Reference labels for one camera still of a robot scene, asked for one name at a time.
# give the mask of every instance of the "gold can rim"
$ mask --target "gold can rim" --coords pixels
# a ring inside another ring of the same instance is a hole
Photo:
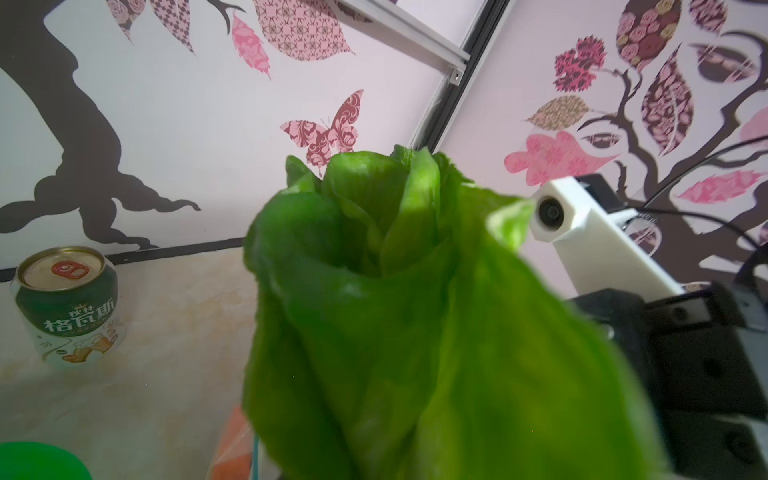
[[[42,260],[50,255],[54,255],[56,253],[63,253],[63,252],[82,252],[82,253],[89,253],[93,255],[94,257],[98,258],[99,262],[101,263],[101,267],[99,268],[98,273],[94,275],[93,278],[91,278],[89,281],[84,283],[79,283],[78,285],[73,286],[67,286],[65,288],[57,288],[57,289],[45,289],[45,288],[35,288],[28,283],[24,281],[24,272],[34,263],[38,262],[39,260]],[[69,245],[66,247],[53,247],[48,248],[43,251],[33,253],[29,257],[25,258],[24,261],[18,266],[16,269],[15,278],[16,281],[19,282],[24,288],[29,290],[34,290],[36,292],[64,292],[67,290],[74,290],[76,288],[79,288],[83,285],[88,285],[90,282],[96,280],[100,275],[101,272],[104,271],[104,265],[106,264],[106,257],[101,254],[96,249],[90,248],[90,247],[84,247],[82,245]]]

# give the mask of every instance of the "can label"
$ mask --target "can label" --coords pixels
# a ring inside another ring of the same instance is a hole
[[[124,336],[117,273],[105,260],[97,279],[66,291],[12,285],[16,304],[43,361],[57,367],[94,362]]]

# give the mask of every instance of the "tree trunk silhouette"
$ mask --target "tree trunk silhouette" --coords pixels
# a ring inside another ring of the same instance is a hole
[[[699,150],[688,158],[677,162],[671,172],[663,179],[658,177],[658,167],[654,156],[646,151],[638,141],[637,133],[634,130],[633,122],[627,118],[625,107],[627,101],[634,95],[631,80],[629,78],[629,69],[623,74],[619,71],[613,71],[615,77],[619,77],[624,82],[624,94],[619,103],[615,114],[606,114],[599,118],[593,118],[585,121],[582,128],[600,121],[610,122],[621,130],[627,136],[627,145],[629,153],[637,157],[647,168],[643,182],[643,192],[646,198],[651,198],[660,189],[666,189],[654,200],[652,207],[660,210],[677,210],[670,198],[671,187],[675,185],[686,174],[692,171],[701,161],[711,155],[722,142],[728,138],[741,125],[736,116],[739,107],[752,95],[757,92],[768,90],[768,42],[746,31],[730,31],[722,36],[733,35],[748,38],[757,43],[762,49],[760,60],[760,73],[749,87],[745,88],[732,101],[724,105],[720,112],[723,115],[723,124],[720,129],[709,139]],[[742,167],[752,161],[757,160],[766,152],[759,151],[751,154],[741,161],[725,162],[716,159],[708,164],[717,165],[723,168]],[[620,175],[617,186],[617,195],[626,201],[631,207],[641,207],[643,201],[627,197],[626,194],[626,167],[617,162]],[[768,220],[768,182],[762,183],[754,192],[757,205],[742,212],[731,223],[742,230],[750,230]],[[661,242],[654,252],[653,258],[656,260],[675,280],[680,283],[691,283],[699,281],[718,281],[730,284],[733,281],[735,273],[710,270],[700,266],[700,263],[706,258],[717,255],[731,262],[743,263],[752,253],[752,250],[745,250],[737,245],[738,236],[725,227],[698,234],[688,225],[686,220],[679,215],[658,215],[653,216],[656,226],[661,231]],[[768,282],[757,279],[758,287],[763,295],[768,295]]]
[[[154,248],[149,239],[112,228],[113,199],[126,210],[171,212],[189,200],[168,200],[141,180],[120,173],[120,139],[96,104],[75,84],[74,55],[43,24],[64,0],[5,0],[0,6],[0,68],[35,104],[64,149],[54,175],[35,186],[35,199],[0,207],[0,233],[20,230],[45,215],[79,209],[83,231],[101,243]]]

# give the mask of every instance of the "can pull tab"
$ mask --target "can pull tab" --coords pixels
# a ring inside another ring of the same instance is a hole
[[[73,262],[70,260],[64,260],[63,262],[56,263],[51,267],[51,272],[56,275],[63,276],[64,278],[70,278],[77,280],[88,275],[91,269],[87,265],[82,263]]]

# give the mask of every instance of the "tree mural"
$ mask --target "tree mural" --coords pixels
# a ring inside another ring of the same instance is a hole
[[[683,7],[681,0],[630,0],[627,3],[619,18],[616,34],[617,52],[627,64],[624,68],[605,67],[604,41],[596,36],[581,38],[575,48],[558,55],[554,62],[554,86],[558,91],[585,91],[592,86],[597,75],[610,75],[624,87],[616,110],[588,118],[590,109],[577,95],[555,98],[528,119],[542,130],[556,132],[554,137],[547,134],[529,136],[526,151],[514,152],[505,158],[507,170],[512,173],[527,170],[528,184],[536,185],[567,175],[592,173],[612,162],[620,171],[616,193],[631,207],[645,205],[660,210],[677,210],[672,187],[696,168],[711,165],[724,172],[695,183],[677,197],[696,204],[719,204],[746,194],[754,184],[759,183],[753,191],[756,206],[733,212],[732,218],[724,220],[732,220],[742,230],[768,225],[768,182],[765,182],[768,176],[750,167],[768,154],[768,144],[740,148],[739,152],[748,151],[741,160],[727,161],[717,155],[707,159],[726,147],[723,142],[737,131],[742,140],[768,134],[768,108],[743,127],[744,119],[737,114],[741,105],[753,101],[756,93],[768,89],[768,42],[749,31],[724,31],[723,27],[727,24],[727,5],[724,1],[690,0],[687,17],[698,28],[711,33],[712,42],[684,45],[675,35]],[[741,38],[754,43],[760,49],[759,58],[750,58],[734,48],[719,45],[718,41],[725,38]],[[676,48],[667,58],[659,58],[668,44],[676,45]],[[705,81],[743,84],[740,93],[720,109],[720,119],[699,119],[695,116],[697,109],[693,94],[677,65],[682,48],[695,49],[698,71]],[[661,69],[644,92],[640,111],[628,113],[629,100],[642,93],[644,69],[652,62],[662,60]],[[660,177],[659,162],[681,144],[691,142],[688,132],[695,121],[719,121],[720,127],[698,146],[695,153],[678,161],[669,174]],[[581,141],[597,149],[608,149],[624,137],[627,145],[625,154],[635,156],[646,167],[642,190],[635,197],[627,194],[627,167],[621,159],[586,154],[575,136],[564,131],[572,127],[578,136],[590,125],[613,125],[618,133],[599,131],[582,137]],[[651,153],[641,145],[638,139],[641,129],[653,139],[657,152]],[[732,273],[703,268],[701,263],[706,258],[717,255],[734,263],[742,263],[751,254],[751,250],[737,244],[737,236],[726,227],[696,233],[683,217],[677,215],[644,216],[635,220],[627,233],[672,277],[691,287],[711,280],[729,283],[733,279]],[[763,231],[759,241],[766,241]],[[760,288],[765,290],[768,283],[762,280],[760,283]]]
[[[46,215],[78,210],[85,235],[101,243],[155,248],[148,238],[114,229],[113,199],[125,210],[172,212],[200,210],[190,200],[169,200],[133,175],[118,170],[121,142],[98,106],[74,82],[75,56],[43,21],[65,0],[9,1],[0,6],[0,68],[38,109],[63,148],[56,172],[35,185],[34,200],[0,207],[0,233],[15,232]],[[223,16],[233,46],[253,69],[269,76],[269,58],[256,32],[240,20],[237,5],[206,0]],[[165,28],[189,51],[189,0],[149,0]],[[298,61],[317,61],[350,52],[339,21],[323,0],[253,0],[264,38],[279,52]],[[146,0],[107,0],[114,20],[128,40],[131,26],[150,10]]]

